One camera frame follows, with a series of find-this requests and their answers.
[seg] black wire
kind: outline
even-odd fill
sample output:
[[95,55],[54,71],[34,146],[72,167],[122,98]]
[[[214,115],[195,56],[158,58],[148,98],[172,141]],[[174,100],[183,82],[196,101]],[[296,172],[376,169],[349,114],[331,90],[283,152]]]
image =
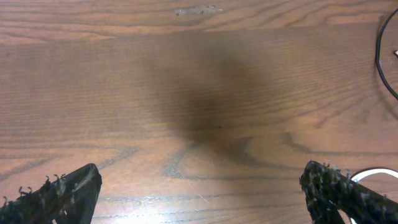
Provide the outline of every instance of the black wire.
[[388,84],[386,77],[384,76],[383,70],[381,69],[380,66],[380,46],[381,46],[381,37],[383,36],[384,29],[386,28],[388,22],[390,19],[398,12],[398,9],[396,9],[383,23],[383,26],[380,28],[379,35],[377,35],[377,41],[376,41],[376,66],[377,70],[379,71],[379,75],[381,78],[381,81],[383,81],[383,84],[386,86],[388,91],[398,100],[398,94],[394,91],[394,89]]

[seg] wood grain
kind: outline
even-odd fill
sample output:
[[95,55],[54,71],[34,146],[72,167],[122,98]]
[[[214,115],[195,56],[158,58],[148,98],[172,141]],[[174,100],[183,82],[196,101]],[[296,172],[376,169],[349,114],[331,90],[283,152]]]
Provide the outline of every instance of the wood grain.
[[[223,13],[174,13],[206,4],[217,5]],[[390,0],[1,1],[0,44],[377,22],[395,7],[398,3]]]
[[[216,4],[224,13],[176,16]],[[310,223],[310,160],[398,169],[393,1],[0,2],[0,191],[89,162],[93,223]],[[398,88],[397,22],[382,66]],[[364,185],[398,200],[398,180]]]

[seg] white cable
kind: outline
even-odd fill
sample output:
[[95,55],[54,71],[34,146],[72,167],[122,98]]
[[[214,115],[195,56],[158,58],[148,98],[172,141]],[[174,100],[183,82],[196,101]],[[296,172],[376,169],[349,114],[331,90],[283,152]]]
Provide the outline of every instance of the white cable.
[[[398,172],[396,172],[394,170],[377,168],[377,169],[369,169],[369,170],[359,172],[359,173],[355,174],[351,178],[351,180],[358,183],[363,178],[373,175],[373,174],[389,174],[395,178],[398,178]],[[355,220],[353,220],[352,218],[351,218],[351,223],[356,224]]]

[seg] scratch on table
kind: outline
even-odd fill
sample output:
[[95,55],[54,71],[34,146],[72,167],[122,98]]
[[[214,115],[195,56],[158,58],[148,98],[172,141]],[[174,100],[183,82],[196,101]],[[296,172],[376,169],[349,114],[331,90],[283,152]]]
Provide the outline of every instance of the scratch on table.
[[201,197],[205,202],[210,203],[210,202],[206,201],[206,199],[205,199],[204,197],[202,197],[200,194],[198,194],[198,195],[199,195],[199,197]]
[[216,5],[204,5],[204,6],[192,6],[192,7],[184,7],[176,9],[175,15],[177,16],[204,15],[204,14],[214,14],[218,12],[223,12],[223,10],[218,8]]

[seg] wooden table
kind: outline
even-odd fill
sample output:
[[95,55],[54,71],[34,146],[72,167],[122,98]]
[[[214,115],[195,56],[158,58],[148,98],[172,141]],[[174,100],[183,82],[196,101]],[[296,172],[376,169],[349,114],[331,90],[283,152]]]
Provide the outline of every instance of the wooden table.
[[[208,4],[223,11],[175,15]],[[398,102],[374,68],[396,7],[1,1],[0,193],[93,162],[93,223],[310,223],[309,160],[398,169]],[[396,21],[382,66],[398,88]],[[398,180],[363,184],[398,199]]]

